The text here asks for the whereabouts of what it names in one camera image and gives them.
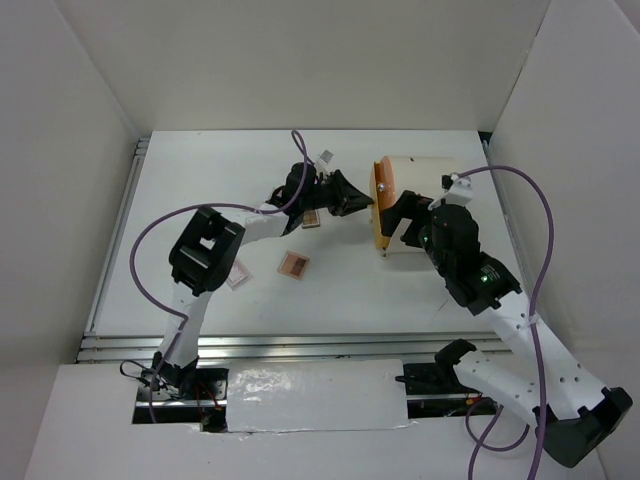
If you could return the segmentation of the orange top drawer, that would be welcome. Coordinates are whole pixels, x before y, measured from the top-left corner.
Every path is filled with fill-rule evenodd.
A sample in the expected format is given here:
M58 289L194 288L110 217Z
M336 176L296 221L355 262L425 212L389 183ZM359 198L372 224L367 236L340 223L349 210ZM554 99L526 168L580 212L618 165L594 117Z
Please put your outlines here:
M374 191L378 196L385 196L391 199L395 197L395 179L390 156L384 156L374 163L373 185Z

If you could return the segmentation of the cream cylindrical drawer organizer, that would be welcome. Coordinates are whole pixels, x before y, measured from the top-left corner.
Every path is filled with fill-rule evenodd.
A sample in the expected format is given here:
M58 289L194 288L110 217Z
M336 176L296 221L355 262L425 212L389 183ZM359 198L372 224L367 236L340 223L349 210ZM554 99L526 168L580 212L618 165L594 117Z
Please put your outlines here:
M459 170L452 157L385 156L373 164L371 224L381 256L422 247L437 207L471 200L472 187L458 177Z

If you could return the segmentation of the orange drawer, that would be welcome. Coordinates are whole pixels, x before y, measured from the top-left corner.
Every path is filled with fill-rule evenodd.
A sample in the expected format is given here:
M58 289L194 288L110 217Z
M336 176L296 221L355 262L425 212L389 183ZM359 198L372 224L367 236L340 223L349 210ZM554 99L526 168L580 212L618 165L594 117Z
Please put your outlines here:
M374 191L378 196L385 196L391 199L395 197L395 179L390 156L384 156L374 163L373 185Z
M396 201L396 194L393 199L378 196L374 191L374 164L371 170L369 189L370 189L370 197L374 200L374 204L371 206L371 224L373 225L373 233L374 233L374 244L376 249L380 252L382 256L386 255L386 249L390 244L391 238L387 236L383 236L381 234L381 212L393 206Z

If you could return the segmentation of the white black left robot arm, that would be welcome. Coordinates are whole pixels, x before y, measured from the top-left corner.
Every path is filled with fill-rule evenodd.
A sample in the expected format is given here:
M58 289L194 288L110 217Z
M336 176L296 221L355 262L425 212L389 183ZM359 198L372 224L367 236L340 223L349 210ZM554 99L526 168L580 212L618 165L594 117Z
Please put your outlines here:
M198 208L169 255L172 313L152 361L162 389L176 399L194 391L198 339L207 306L229 277L242 246L291 233L308 211L325 208L344 217L373 203L341 171L319 173L312 165L297 163L257 210L224 215L216 208Z

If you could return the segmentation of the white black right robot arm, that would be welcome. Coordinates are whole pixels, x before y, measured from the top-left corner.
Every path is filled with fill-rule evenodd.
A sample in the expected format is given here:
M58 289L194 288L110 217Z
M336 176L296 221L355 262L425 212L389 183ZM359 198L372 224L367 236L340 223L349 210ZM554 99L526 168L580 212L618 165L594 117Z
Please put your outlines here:
M437 384L451 392L469 387L502 404L536 430L553 460L575 467L616 430L633 405L631 396L591 374L542 319L529 314L518 280L482 251L478 224L466 207L430 203L403 192L381 211L382 234L391 236L407 221L401 241L426 253L454 301L514 355L544 370L536 380L522 380L470 342L456 340L436 355Z

